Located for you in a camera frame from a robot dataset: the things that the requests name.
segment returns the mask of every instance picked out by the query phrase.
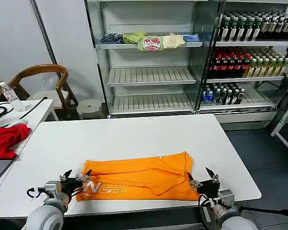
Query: orange shirt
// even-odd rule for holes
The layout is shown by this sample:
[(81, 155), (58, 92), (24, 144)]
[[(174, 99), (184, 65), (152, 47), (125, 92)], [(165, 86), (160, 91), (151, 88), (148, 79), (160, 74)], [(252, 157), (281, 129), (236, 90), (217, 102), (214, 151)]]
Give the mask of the orange shirt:
[(92, 169), (80, 200), (191, 200), (198, 199), (189, 185), (192, 171), (188, 153), (122, 161), (86, 161), (82, 173)]

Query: white tabletop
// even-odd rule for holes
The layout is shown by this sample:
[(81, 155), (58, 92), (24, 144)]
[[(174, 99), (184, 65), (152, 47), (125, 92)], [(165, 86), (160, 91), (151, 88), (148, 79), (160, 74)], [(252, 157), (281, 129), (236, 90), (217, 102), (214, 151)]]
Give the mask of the white tabletop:
[[(25, 105), (25, 111), (23, 112), (17, 112), (15, 110), (11, 111), (7, 115), (0, 118), (0, 127), (9, 124), (12, 121), (17, 120), (19, 117), (23, 116), (25, 113), (27, 113), (31, 108), (33, 108), (40, 100), (33, 100), (33, 101), (22, 101), (22, 103)], [(52, 108), (52, 101), (51, 99), (44, 100), (41, 104), (39, 104), (31, 113), (29, 113), (27, 116), (23, 118), (23, 120), (28, 121), (27, 126), (32, 129), (31, 134), (36, 129), (37, 125), (45, 121), (49, 113), (51, 112)], [(10, 104), (4, 104), (2, 106), (5, 106), (8, 111), (12, 108)], [(31, 134), (26, 138), (24, 141), (20, 142), (19, 144), (15, 145), (13, 149), (15, 152), (19, 155), (21, 150), (26, 145), (27, 141), (29, 140)], [(0, 185), (3, 181), (3, 179), (6, 177), (8, 171), (11, 167), (8, 168), (7, 171), (0, 177)]]
[[(195, 179), (210, 179), (205, 167), (219, 174), (221, 189), (235, 200), (258, 199), (261, 193), (213, 115), (179, 115), (41, 123), (19, 161), (0, 187), (0, 218), (27, 217), (46, 195), (31, 199), (26, 191), (73, 169), (85, 160), (107, 161), (176, 154), (186, 151), (194, 160)], [(65, 214), (87, 215), (167, 207), (194, 206), (177, 200), (92, 200), (69, 204)]]

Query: yellow cloth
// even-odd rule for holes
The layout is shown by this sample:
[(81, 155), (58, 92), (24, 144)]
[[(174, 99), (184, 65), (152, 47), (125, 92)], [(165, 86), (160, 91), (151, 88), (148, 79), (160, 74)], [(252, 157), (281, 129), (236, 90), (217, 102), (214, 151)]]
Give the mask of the yellow cloth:
[(162, 39), (164, 49), (175, 49), (185, 44), (185, 41), (181, 35), (175, 35), (173, 33), (170, 33), (169, 36), (163, 36)]
[(139, 40), (146, 36), (145, 31), (136, 31), (133, 34), (125, 34), (123, 33), (123, 41), (125, 44), (131, 44), (131, 43), (138, 43)]
[(90, 169), (91, 181), (76, 196), (77, 201), (106, 200), (197, 200), (189, 185), (192, 158), (175, 155), (122, 161), (86, 161), (82, 173)]

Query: display refrigerator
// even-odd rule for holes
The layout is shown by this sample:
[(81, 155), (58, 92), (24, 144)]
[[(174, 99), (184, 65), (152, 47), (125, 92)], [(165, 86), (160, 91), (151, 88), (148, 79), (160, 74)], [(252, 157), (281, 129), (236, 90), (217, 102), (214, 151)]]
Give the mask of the display refrigerator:
[[(288, 77), (288, 0), (84, 2), (110, 118), (214, 114), (238, 129), (275, 116)], [(130, 41), (139, 33), (198, 40), (143, 52), (142, 40)]]

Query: green cloth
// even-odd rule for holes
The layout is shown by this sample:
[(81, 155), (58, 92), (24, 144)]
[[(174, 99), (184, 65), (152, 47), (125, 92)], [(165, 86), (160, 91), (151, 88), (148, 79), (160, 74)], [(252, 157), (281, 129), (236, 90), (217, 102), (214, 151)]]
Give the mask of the green cloth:
[(138, 49), (144, 52), (154, 52), (163, 50), (162, 36), (145, 36), (138, 42)]
[(134, 34), (123, 33), (123, 41), (125, 44), (136, 44), (139, 40), (146, 35), (145, 31), (136, 31)]

